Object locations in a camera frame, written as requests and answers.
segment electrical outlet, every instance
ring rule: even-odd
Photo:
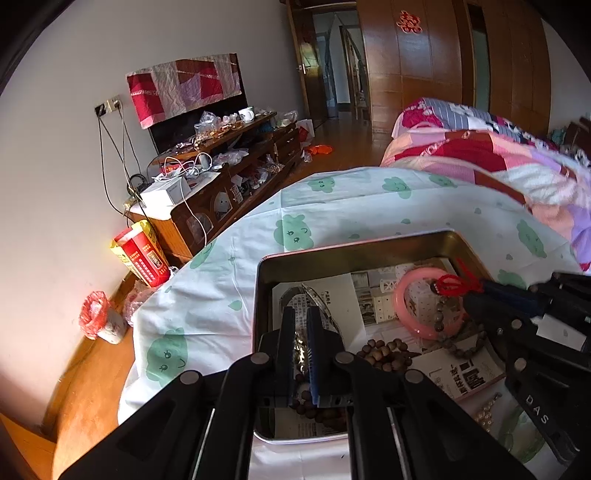
[[[103,116],[107,113],[114,112],[119,108],[121,108],[121,101],[119,100],[119,97],[113,97],[109,98],[106,102],[95,106],[95,114],[96,116]]]

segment red string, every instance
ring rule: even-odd
[[[457,259],[457,264],[460,269],[466,274],[467,278],[460,278],[457,275],[444,275],[435,281],[435,289],[439,295],[445,297],[461,297],[469,291],[477,291],[482,293],[484,291],[482,283],[478,280],[470,270],[466,268],[464,262]]]

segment white box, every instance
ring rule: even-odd
[[[156,181],[141,193],[147,208],[174,207],[187,198],[191,188],[184,177],[169,181]]]

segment wooden bead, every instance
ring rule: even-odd
[[[398,371],[404,365],[404,360],[401,358],[397,358],[396,360],[392,361],[392,363],[390,365],[392,365],[393,370]]]

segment snack bag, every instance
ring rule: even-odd
[[[147,220],[140,220],[111,241],[111,251],[140,280],[158,287],[170,278],[168,262]]]

